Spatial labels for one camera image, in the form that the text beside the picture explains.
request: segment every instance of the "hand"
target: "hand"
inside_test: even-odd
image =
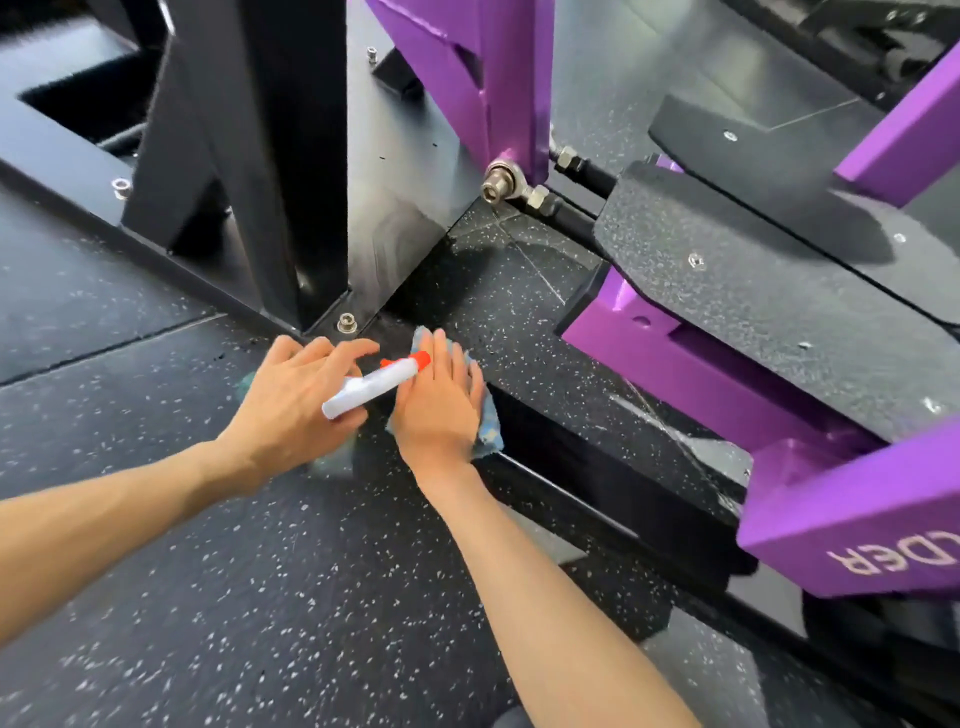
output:
[[[467,367],[459,344],[447,348],[442,329],[427,332],[420,350],[430,365],[396,390],[393,424],[400,455],[418,482],[470,461],[486,392],[480,366]]]
[[[367,410],[357,407],[331,422],[321,407],[345,376],[360,376],[356,360],[379,349],[369,339],[334,348],[321,337],[303,347],[279,336],[217,445],[235,462],[252,465],[253,488],[334,451],[367,420]]]

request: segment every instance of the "black padded platform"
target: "black padded platform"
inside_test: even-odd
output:
[[[857,102],[765,131],[668,97],[650,135],[689,174],[816,249],[788,255],[825,253],[934,320],[960,326],[956,230],[935,233],[940,221],[860,197],[833,175],[875,122],[876,111]],[[931,195],[953,209],[948,187]]]
[[[632,164],[595,234],[649,299],[884,440],[960,412],[949,333],[691,176]]]

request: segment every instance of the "black steel post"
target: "black steel post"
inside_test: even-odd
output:
[[[168,7],[264,309],[306,330],[348,287],[346,3]]]
[[[157,0],[86,0],[93,16],[141,48],[163,47],[167,25]]]
[[[185,86],[182,47],[172,37],[160,65],[123,225],[169,253],[205,255],[220,245],[227,206]]]

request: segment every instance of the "nut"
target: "nut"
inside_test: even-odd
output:
[[[133,190],[133,185],[130,180],[123,177],[118,177],[110,183],[110,186],[113,187],[113,194],[116,195],[117,200],[126,200],[130,197],[131,190]]]
[[[573,147],[563,147],[557,155],[557,169],[565,170],[573,163],[573,159],[575,159],[576,156],[577,150]]]
[[[538,184],[530,190],[530,194],[527,195],[527,206],[533,210],[540,210],[540,208],[543,207],[543,203],[546,202],[546,196],[549,194],[550,190],[542,184]]]
[[[340,314],[340,320],[337,321],[337,330],[341,333],[355,333],[357,330],[357,320],[352,313]]]

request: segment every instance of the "orange spray nozzle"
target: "orange spray nozzle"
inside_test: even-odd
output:
[[[413,352],[410,354],[409,358],[417,362],[417,371],[422,372],[428,366],[430,366],[430,354],[427,352]],[[399,359],[380,359],[380,369],[384,367],[389,367],[391,364],[396,364]]]

